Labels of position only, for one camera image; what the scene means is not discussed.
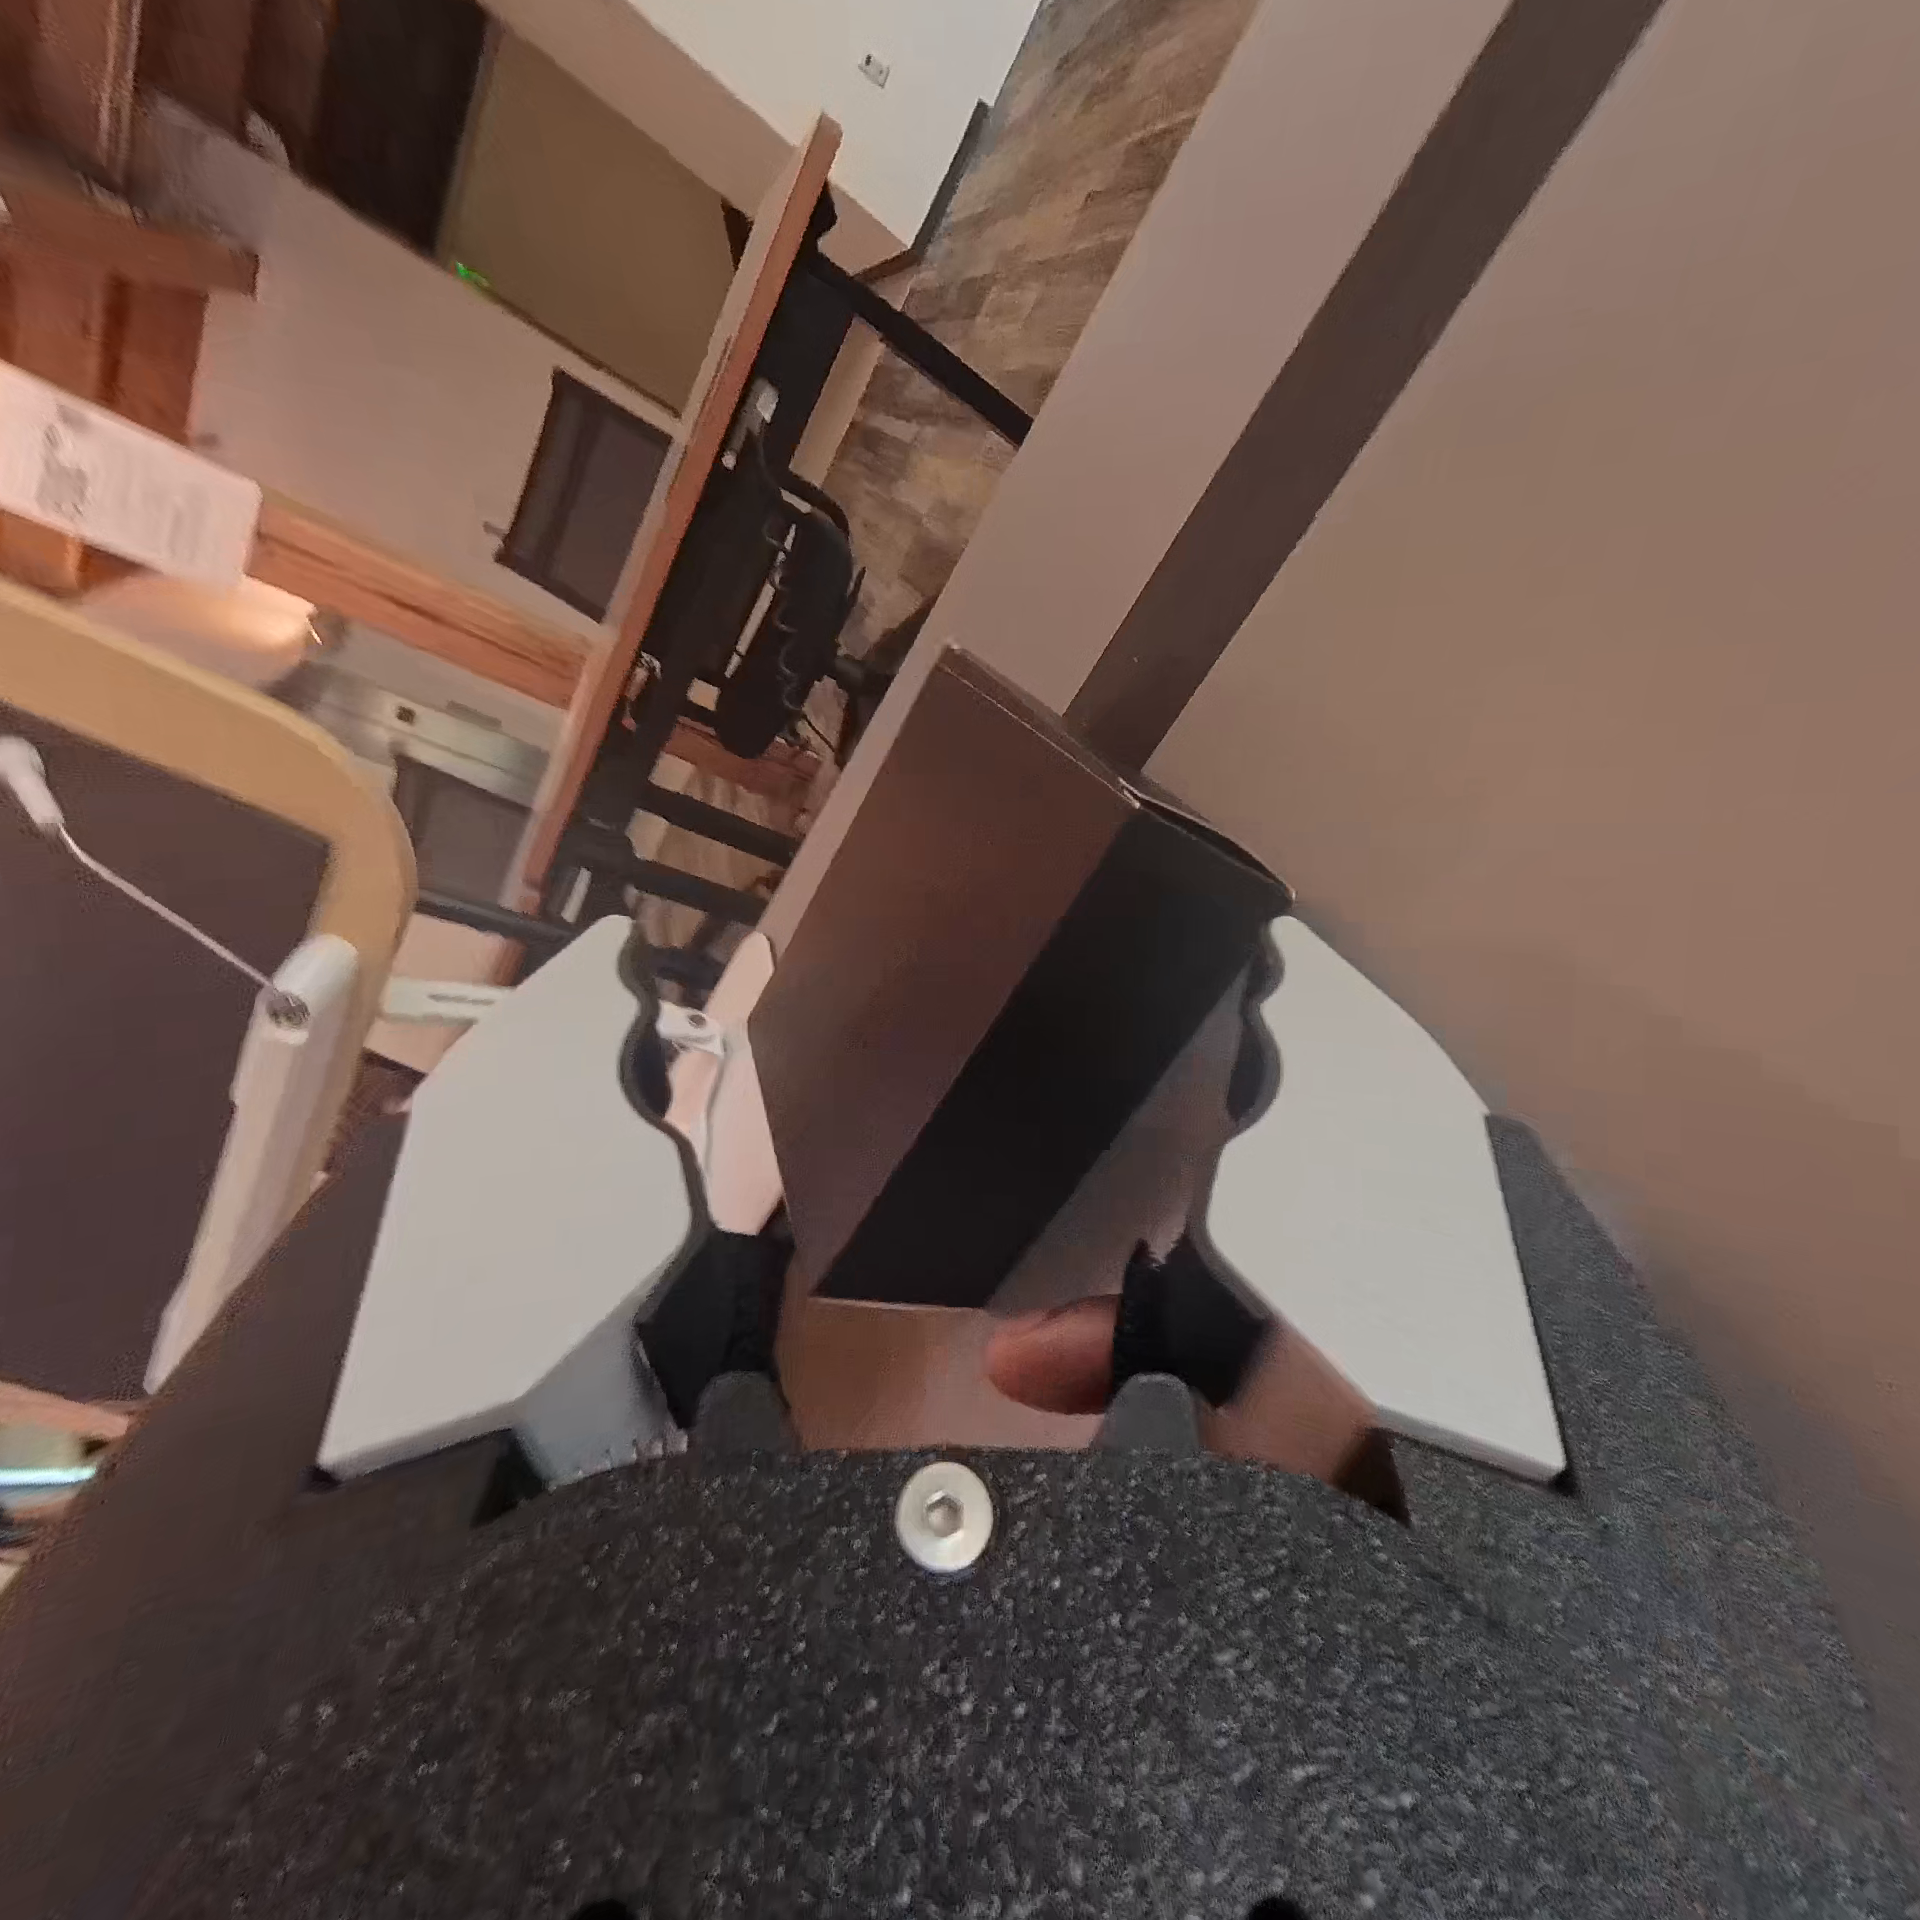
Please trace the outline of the wooden table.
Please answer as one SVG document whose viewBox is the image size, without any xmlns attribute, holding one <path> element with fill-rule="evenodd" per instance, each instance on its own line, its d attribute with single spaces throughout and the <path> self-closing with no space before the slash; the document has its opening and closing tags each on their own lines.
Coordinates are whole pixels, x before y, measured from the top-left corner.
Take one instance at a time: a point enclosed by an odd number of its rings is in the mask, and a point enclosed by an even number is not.
<svg viewBox="0 0 1920 1920">
<path fill-rule="evenodd" d="M 587 876 L 590 890 L 602 895 L 614 887 L 630 887 L 642 895 L 688 902 L 738 924 L 758 916 L 758 898 L 745 890 L 634 857 L 630 818 L 667 804 L 681 830 L 731 850 L 742 848 L 742 818 L 717 822 L 711 807 L 663 790 L 655 764 L 685 722 L 709 728 L 688 697 L 709 656 L 709 640 L 688 633 L 690 588 L 717 583 L 711 538 L 696 538 L 696 534 L 703 517 L 717 521 L 721 507 L 742 495 L 742 471 L 763 468 L 763 429 L 751 428 L 747 388 L 763 370 L 765 340 L 791 286 L 821 286 L 855 323 L 989 423 L 1002 444 L 1021 447 L 1033 428 L 1030 410 L 880 296 L 871 281 L 829 260 L 821 238 L 837 214 L 829 166 L 841 141 L 841 123 L 818 114 L 751 214 L 688 411 L 620 566 L 602 642 L 568 694 L 560 743 L 547 757 L 528 824 L 508 863 L 503 906 L 535 922 L 558 916 L 570 876 Z"/>
</svg>

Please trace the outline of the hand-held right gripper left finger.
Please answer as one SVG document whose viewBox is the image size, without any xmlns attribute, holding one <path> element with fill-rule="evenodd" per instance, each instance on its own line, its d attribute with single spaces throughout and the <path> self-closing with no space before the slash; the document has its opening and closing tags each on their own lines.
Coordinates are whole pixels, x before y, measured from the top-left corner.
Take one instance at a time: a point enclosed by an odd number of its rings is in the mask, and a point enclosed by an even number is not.
<svg viewBox="0 0 1920 1920">
<path fill-rule="evenodd" d="M 581 931 L 413 1095 L 316 1468 L 374 1476 L 508 1433 L 541 1482 L 673 1424 L 640 1322 L 709 1228 L 765 1228 L 780 1167 L 747 1046 L 773 946 L 661 1011 L 634 924 Z"/>
</svg>

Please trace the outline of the white paper sign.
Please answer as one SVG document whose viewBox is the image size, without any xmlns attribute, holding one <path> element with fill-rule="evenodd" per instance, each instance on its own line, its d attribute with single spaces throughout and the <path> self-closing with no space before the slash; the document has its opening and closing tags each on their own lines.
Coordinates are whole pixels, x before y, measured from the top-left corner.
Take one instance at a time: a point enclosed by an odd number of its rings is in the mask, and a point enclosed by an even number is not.
<svg viewBox="0 0 1920 1920">
<path fill-rule="evenodd" d="M 3 510 L 149 570 L 251 570 L 262 483 L 3 364 Z"/>
</svg>

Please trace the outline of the grey desk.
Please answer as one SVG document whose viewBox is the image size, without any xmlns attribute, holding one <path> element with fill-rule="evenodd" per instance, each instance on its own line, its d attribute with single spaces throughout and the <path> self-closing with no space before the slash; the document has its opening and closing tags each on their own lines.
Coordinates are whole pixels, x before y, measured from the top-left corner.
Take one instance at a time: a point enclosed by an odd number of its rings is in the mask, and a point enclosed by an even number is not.
<svg viewBox="0 0 1920 1920">
<path fill-rule="evenodd" d="M 1256 2 L 773 946 L 941 642 L 1531 1121 L 1917 1798 L 1917 2 Z"/>
</svg>

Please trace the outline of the matte black box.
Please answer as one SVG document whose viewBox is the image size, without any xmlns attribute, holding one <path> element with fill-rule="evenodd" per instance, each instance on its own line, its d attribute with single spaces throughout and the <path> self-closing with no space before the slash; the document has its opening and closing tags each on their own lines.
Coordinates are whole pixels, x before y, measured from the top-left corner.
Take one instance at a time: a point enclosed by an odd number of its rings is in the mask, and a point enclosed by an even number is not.
<svg viewBox="0 0 1920 1920">
<path fill-rule="evenodd" d="M 791 1277 L 984 1313 L 1057 1235 L 1080 1294 L 1000 1320 L 984 1380 L 1093 1418 L 1131 1380 L 1228 1456 L 1390 1506 L 1378 1418 L 1207 1249 L 1211 1158 L 1275 1091 L 1278 876 L 941 649 L 747 1009 L 758 1091 L 709 1238 L 640 1347 L 678 1424 L 776 1380 Z"/>
</svg>

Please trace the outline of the black board on white stand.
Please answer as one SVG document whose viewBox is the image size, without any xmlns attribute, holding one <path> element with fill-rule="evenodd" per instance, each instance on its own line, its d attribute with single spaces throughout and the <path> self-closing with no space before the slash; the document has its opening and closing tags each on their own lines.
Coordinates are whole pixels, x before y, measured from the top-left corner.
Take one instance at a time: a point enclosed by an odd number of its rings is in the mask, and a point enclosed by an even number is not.
<svg viewBox="0 0 1920 1920">
<path fill-rule="evenodd" d="M 415 890 L 297 708 L 3 587 L 3 1393 L 151 1393 L 309 1198 Z"/>
</svg>

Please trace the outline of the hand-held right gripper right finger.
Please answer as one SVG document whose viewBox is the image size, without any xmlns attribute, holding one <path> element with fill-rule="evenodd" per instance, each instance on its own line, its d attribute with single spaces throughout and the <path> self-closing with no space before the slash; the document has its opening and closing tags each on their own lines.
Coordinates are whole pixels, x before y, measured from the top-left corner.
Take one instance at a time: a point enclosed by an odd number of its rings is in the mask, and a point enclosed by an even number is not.
<svg viewBox="0 0 1920 1920">
<path fill-rule="evenodd" d="M 1488 1120 L 1309 924 L 1262 931 L 1116 1138 L 1116 1228 L 1187 1238 L 1256 1320 L 1215 1449 L 1328 1482 L 1385 1441 L 1567 1471 Z"/>
</svg>

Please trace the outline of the black office chair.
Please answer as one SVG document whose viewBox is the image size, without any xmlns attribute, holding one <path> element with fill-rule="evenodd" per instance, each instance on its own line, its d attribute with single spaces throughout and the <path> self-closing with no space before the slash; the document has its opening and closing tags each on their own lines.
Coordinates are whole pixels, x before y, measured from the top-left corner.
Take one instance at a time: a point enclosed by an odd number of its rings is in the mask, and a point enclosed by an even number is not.
<svg viewBox="0 0 1920 1920">
<path fill-rule="evenodd" d="M 780 390 L 755 376 L 620 667 L 617 633 L 628 601 L 640 601 L 620 578 L 630 547 L 649 543 L 642 517 L 667 487 L 670 442 L 574 374 L 549 374 L 531 461 L 493 558 L 609 633 L 574 687 L 587 697 L 594 686 L 609 686 L 598 736 L 577 753 L 581 776 L 617 764 L 623 780 L 645 780 L 645 764 L 667 755 L 685 716 L 709 722 L 709 706 L 688 706 L 688 687 L 728 686 L 765 587 L 780 578 L 797 587 L 800 547 L 833 558 L 841 587 L 829 591 L 829 613 L 843 617 L 847 517 L 829 495 L 776 461 L 780 421 Z"/>
</svg>

